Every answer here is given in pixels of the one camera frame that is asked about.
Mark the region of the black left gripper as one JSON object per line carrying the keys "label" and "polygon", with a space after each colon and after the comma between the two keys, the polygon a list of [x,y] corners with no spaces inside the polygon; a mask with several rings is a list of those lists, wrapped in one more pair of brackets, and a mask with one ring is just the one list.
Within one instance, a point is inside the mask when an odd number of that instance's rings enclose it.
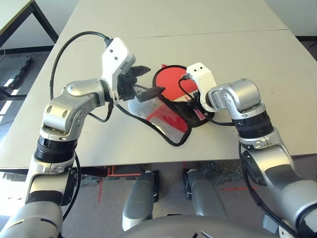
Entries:
{"label": "black left gripper", "polygon": [[165,87],[155,87],[139,92],[137,92],[138,89],[134,88],[137,83],[137,77],[142,76],[149,71],[151,71],[150,68],[139,65],[131,67],[131,70],[126,74],[120,74],[117,81],[119,99],[128,101],[136,97],[139,102],[145,102],[160,95],[165,90]]}

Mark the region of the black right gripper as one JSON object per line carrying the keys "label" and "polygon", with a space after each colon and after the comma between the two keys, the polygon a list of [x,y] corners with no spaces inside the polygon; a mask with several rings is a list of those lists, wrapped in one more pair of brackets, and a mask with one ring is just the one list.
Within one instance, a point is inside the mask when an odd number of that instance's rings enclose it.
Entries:
{"label": "black right gripper", "polygon": [[200,112],[203,116],[205,116],[204,108],[201,106],[200,103],[200,92],[194,92],[193,98],[188,101],[188,105],[191,109],[194,109],[198,112]]}

